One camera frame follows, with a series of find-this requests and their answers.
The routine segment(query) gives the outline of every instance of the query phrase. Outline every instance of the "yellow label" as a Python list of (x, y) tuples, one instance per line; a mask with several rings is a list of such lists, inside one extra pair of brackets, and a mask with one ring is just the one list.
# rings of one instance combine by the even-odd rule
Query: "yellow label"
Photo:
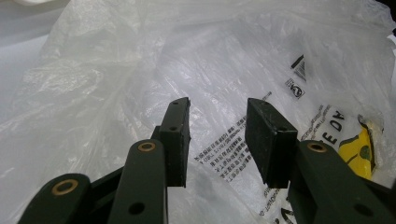
[(338, 153), (356, 175), (366, 179), (372, 178), (375, 166), (374, 149), (367, 126), (361, 125), (359, 135), (342, 141)]

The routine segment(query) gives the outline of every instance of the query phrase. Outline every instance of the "wrinkled plastic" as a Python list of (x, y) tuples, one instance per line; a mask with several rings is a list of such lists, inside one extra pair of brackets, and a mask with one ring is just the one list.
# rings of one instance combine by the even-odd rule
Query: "wrinkled plastic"
[[(93, 181), (121, 167), (129, 147), (149, 138), (169, 102), (184, 96), (188, 180), (186, 189), (169, 189), (170, 223), (294, 220), (287, 190), (265, 187), (241, 149), (248, 97), (273, 104), (299, 138), (322, 120), (307, 137), (329, 136), (337, 112), (343, 128), (332, 139), (358, 134), (359, 115), (375, 123), (374, 180), (389, 186), (394, 45), (386, 37), (395, 27), (389, 9), (371, 0), (71, 1), (40, 65), (16, 90), (13, 116), (0, 124), (0, 222), (16, 222), (57, 175)], [(301, 55), (306, 82), (290, 69)], [(296, 86), (304, 94), (294, 94)], [(232, 180), (213, 169), (215, 158), (200, 158), (227, 133), (241, 147), (231, 141), (225, 155), (246, 162)]]

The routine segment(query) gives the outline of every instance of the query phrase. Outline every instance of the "white surface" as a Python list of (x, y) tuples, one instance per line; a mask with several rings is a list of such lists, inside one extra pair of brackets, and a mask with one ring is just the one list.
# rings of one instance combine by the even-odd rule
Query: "white surface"
[[(308, 111), (296, 106), (299, 113), (295, 113), (287, 108), (309, 103), (308, 98), (297, 102), (291, 92), (281, 92), (287, 90), (284, 83), (293, 76), (290, 63), (301, 54), (284, 57), (290, 52), (284, 49), (303, 46), (293, 21), (306, 19), (284, 20), (282, 13), (265, 13), (267, 6), (239, 5), (240, 1), (219, 1), (215, 6), (132, 0), (96, 3), (74, 1), (65, 11), (63, 22), (57, 24), (43, 50), (45, 64), (26, 76), (22, 83), (25, 88), (18, 88), (21, 94), (14, 102), (16, 108), (9, 109), (16, 113), (4, 115), (5, 119), (15, 119), (7, 124), (0, 122), (0, 223), (16, 222), (35, 192), (56, 175), (79, 172), (94, 180), (120, 167), (128, 146), (149, 136), (168, 102), (178, 97), (189, 95), (192, 101), (191, 157), (246, 113), (247, 97), (263, 97), (271, 90), (270, 102), (277, 102), (277, 108), (288, 119), (307, 119), (309, 114), (302, 112)], [(62, 10), (55, 5), (47, 5), (45, 10), (4, 4), (8, 9), (2, 8), (5, 13), (0, 11), (0, 15), (12, 18), (0, 22), (0, 30), (4, 31), (0, 48), (7, 64), (2, 88), (10, 89), (6, 102), (23, 71), (34, 66), (38, 49)], [(287, 6), (292, 5), (274, 1), (272, 9), (282, 12)], [(11, 8), (20, 14), (10, 13)], [(321, 12), (323, 8), (310, 8), (308, 12)], [(341, 16), (332, 21), (339, 21)], [(350, 25), (356, 28), (361, 18), (353, 19)], [(323, 27), (315, 30), (323, 32)], [(295, 35), (298, 45), (287, 40), (290, 34)], [(265, 38), (274, 43), (279, 35), (285, 39), (278, 41), (285, 41), (274, 48), (263, 41)], [(331, 35), (324, 39), (332, 45), (316, 42), (315, 49), (337, 47), (339, 41), (331, 39)], [(313, 48), (305, 47), (311, 49), (310, 59), (315, 59)], [(25, 63), (21, 63), (19, 55), (27, 50), (32, 57), (26, 56)], [(342, 59), (337, 53), (332, 53), (336, 63)], [(269, 77), (274, 73), (279, 76)], [(245, 171), (244, 179), (239, 176), (229, 185), (211, 167), (190, 160), (188, 187), (169, 194), (171, 223), (251, 224), (260, 220), (256, 209), (266, 203), (261, 199), (264, 186), (257, 168), (253, 163), (249, 167), (251, 174)]]
[[(396, 45), (396, 36), (395, 35), (390, 35), (388, 36), (388, 38), (393, 41), (393, 43), (395, 43)], [(391, 97), (393, 100), (393, 103), (396, 103), (396, 62), (395, 62), (395, 67), (393, 70), (393, 77), (392, 77), (392, 93), (391, 93)]]
[(0, 1), (0, 122), (5, 120), (14, 90), (24, 71), (35, 66), (52, 25), (68, 1), (25, 7)]
[(35, 6), (55, 0), (14, 0), (16, 3), (22, 4), (24, 6)]

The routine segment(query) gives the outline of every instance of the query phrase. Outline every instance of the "plastic bag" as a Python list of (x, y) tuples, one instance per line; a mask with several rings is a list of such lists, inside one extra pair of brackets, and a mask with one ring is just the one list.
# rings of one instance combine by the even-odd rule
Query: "plastic bag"
[[(368, 0), (71, 1), (0, 125), (0, 220), (16, 222), (57, 175), (93, 181), (121, 167), (184, 96), (188, 180), (169, 189), (170, 223), (295, 223), (287, 190), (264, 186), (244, 143), (248, 97), (334, 148), (359, 133), (359, 115), (370, 120), (374, 180), (389, 185), (394, 27)], [(301, 55), (306, 81), (290, 69)], [(330, 134), (337, 112), (343, 131)]]

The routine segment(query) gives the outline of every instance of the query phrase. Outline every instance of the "screw hole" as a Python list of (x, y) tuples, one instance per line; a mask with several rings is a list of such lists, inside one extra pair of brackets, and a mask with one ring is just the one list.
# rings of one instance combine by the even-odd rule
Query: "screw hole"
[(320, 146), (320, 145), (312, 145), (311, 147), (312, 147), (313, 149), (316, 149), (316, 150), (322, 150), (322, 149), (323, 149), (323, 147)]
[(366, 216), (366, 217), (372, 217), (374, 214), (373, 211), (369, 207), (367, 207), (366, 205), (363, 205), (361, 203), (355, 204), (355, 206), (353, 208), (355, 208), (355, 210), (358, 213), (360, 213), (361, 215)]
[(316, 152), (326, 152), (327, 148), (317, 143), (309, 143), (308, 148)]
[(137, 147), (137, 149), (142, 152), (150, 152), (155, 149), (155, 144), (150, 142), (142, 143)]
[(129, 213), (133, 216), (141, 214), (145, 210), (143, 203), (134, 203), (129, 207)]
[(67, 179), (59, 182), (52, 188), (53, 195), (64, 195), (73, 191), (78, 185), (78, 181), (75, 179)]

